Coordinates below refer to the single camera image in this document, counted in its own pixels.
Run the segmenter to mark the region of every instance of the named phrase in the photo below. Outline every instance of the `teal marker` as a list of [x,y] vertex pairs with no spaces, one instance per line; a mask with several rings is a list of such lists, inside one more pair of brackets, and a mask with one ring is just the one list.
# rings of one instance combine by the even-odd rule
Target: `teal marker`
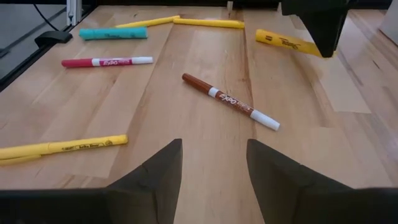
[[83,40],[148,38],[146,27],[80,29],[79,36]]

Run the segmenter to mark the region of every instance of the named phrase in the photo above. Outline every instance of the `wooden table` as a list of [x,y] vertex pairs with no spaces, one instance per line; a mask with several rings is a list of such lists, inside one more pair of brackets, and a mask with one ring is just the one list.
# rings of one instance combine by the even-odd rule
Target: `wooden table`
[[[180,14],[245,29],[164,24],[147,40],[82,41],[79,28]],[[1,189],[101,187],[183,139],[175,223],[263,223],[246,164],[255,138],[351,187],[398,185],[398,49],[381,11],[351,11],[328,60],[254,40],[310,39],[295,16],[221,7],[101,6],[0,94],[0,147],[126,133],[129,144],[0,167]],[[65,69],[66,58],[153,56],[152,65]],[[185,84],[190,73],[281,123],[278,132]]]

